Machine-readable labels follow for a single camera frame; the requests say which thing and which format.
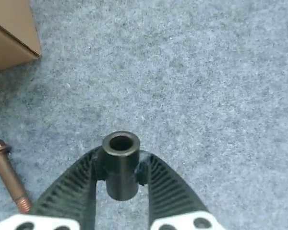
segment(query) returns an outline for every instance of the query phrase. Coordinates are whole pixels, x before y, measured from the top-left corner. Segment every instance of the cardboard box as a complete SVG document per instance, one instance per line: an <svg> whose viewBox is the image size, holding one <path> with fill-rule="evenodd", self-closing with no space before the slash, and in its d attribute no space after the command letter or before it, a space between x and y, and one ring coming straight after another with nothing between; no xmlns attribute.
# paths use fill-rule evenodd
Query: cardboard box
<svg viewBox="0 0 288 230"><path fill-rule="evenodd" d="M30 0L0 0L0 70L39 56Z"/></svg>

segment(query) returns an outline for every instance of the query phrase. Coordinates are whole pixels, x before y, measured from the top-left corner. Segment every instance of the black cylindrical bushing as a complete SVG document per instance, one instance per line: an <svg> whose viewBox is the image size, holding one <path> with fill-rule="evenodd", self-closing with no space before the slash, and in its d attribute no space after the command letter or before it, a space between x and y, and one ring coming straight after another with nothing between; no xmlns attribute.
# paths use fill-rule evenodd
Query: black cylindrical bushing
<svg viewBox="0 0 288 230"><path fill-rule="evenodd" d="M135 175L140 158L139 138L127 131L114 132L106 136L102 148L109 196L115 200L133 198L139 189Z"/></svg>

